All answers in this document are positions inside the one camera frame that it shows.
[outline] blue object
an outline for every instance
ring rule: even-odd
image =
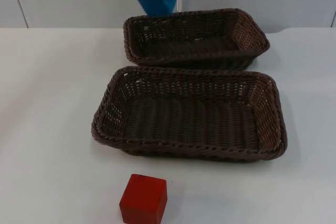
[[[176,0],[138,0],[149,16],[165,16],[174,12]]]

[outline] brown wicker basket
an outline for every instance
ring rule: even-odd
[[[246,69],[269,41],[240,9],[133,17],[124,24],[127,58],[139,66]]]
[[[219,161],[269,160],[287,148],[276,84],[257,72],[123,68],[92,136],[133,155]]]

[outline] wicker basket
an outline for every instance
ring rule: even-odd
[[[133,155],[219,161],[269,160],[287,148],[276,84],[257,72],[123,68],[92,136]]]
[[[127,58],[139,66],[247,68],[269,41],[240,9],[133,17],[124,24]]]

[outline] red cube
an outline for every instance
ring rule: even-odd
[[[160,224],[166,203],[164,179],[132,174],[119,206],[127,224]]]

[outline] white table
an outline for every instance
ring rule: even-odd
[[[230,164],[135,157],[90,133],[129,65],[119,29],[0,29],[0,223],[118,224],[132,173],[167,179],[163,224],[336,222],[336,29],[269,34],[288,150]]]

